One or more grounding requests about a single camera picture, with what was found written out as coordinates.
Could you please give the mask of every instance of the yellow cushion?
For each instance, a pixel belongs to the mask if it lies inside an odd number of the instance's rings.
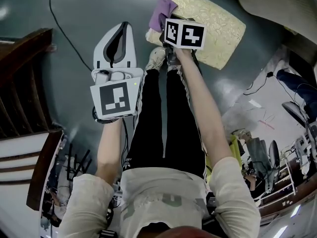
[[[245,32],[246,25],[217,4],[209,0],[173,0],[178,7],[173,14],[193,18],[207,25],[204,50],[198,50],[197,59],[207,65],[222,69]],[[146,34],[151,43],[162,45],[161,33],[150,29]]]
[[[238,139],[235,135],[231,135],[230,140],[231,140],[230,150],[232,153],[232,157],[237,159],[239,166],[240,166],[240,170],[242,170],[242,160],[241,160],[241,156],[240,156]],[[212,172],[210,171],[211,164],[210,164],[210,160],[209,160],[208,156],[206,156],[206,166],[207,166],[207,175],[206,175],[207,176],[207,184],[209,184]]]

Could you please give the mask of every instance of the white wall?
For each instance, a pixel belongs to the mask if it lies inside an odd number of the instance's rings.
[[[8,238],[39,238],[40,212],[26,206],[29,184],[0,185],[0,229]]]
[[[0,141],[0,157],[41,151],[48,133]],[[0,168],[36,164],[38,157],[0,162]],[[0,173],[0,181],[32,177],[33,170]],[[29,184],[0,185],[0,229],[9,238],[39,238],[40,212],[26,206]]]

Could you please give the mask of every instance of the ceiling light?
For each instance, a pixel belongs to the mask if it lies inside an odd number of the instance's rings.
[[[287,229],[287,226],[282,227],[282,228],[276,233],[276,235],[274,235],[273,238],[280,238],[281,235],[284,233],[285,229]]]
[[[301,207],[301,205],[298,205],[298,206],[295,207],[295,209],[294,209],[294,211],[293,211],[293,213],[291,215],[291,218],[294,217],[297,214],[297,212],[298,212],[300,207]]]

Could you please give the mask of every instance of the hand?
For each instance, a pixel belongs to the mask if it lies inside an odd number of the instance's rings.
[[[249,180],[249,182],[256,181],[256,178],[254,176],[251,176],[251,175],[245,175],[244,178]]]
[[[57,195],[53,191],[50,191],[50,194],[52,197],[57,197]]]
[[[175,53],[177,55],[177,58],[181,61],[184,58],[190,58],[192,59],[192,50],[190,49],[179,49],[179,48],[175,48]]]

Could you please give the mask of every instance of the shoe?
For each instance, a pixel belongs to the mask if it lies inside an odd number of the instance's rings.
[[[180,70],[180,65],[171,65],[171,66],[169,66],[168,68],[167,68],[167,73],[169,72],[169,71],[171,71],[171,70]]]
[[[145,70],[156,69],[159,71],[165,60],[165,48],[157,47],[150,53],[150,58]]]
[[[287,64],[284,60],[280,60],[273,72],[273,75],[276,77],[277,73],[279,70],[283,70],[285,72],[291,73],[291,74],[295,74],[300,76],[300,74],[294,70],[294,68],[292,66],[290,66],[289,64]]]

